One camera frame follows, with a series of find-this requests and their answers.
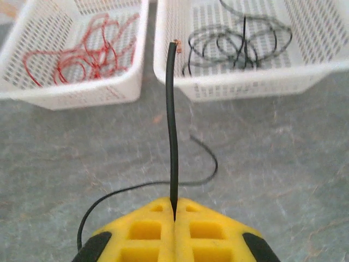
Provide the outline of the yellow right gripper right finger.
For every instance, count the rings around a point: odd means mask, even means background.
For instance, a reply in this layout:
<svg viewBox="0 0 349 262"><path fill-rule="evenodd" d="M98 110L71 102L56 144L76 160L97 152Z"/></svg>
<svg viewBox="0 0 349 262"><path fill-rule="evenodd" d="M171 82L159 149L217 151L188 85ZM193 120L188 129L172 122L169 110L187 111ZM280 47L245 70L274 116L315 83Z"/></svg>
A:
<svg viewBox="0 0 349 262"><path fill-rule="evenodd" d="M261 233L192 200L178 200L175 261L279 261Z"/></svg>

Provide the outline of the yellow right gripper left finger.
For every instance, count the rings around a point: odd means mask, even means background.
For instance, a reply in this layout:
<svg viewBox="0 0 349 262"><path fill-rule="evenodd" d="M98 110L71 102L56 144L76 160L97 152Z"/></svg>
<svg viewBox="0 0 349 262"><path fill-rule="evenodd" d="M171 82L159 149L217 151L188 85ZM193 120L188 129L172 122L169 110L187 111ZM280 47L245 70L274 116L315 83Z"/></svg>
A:
<svg viewBox="0 0 349 262"><path fill-rule="evenodd" d="M73 261L174 261L169 198L160 198L95 231Z"/></svg>

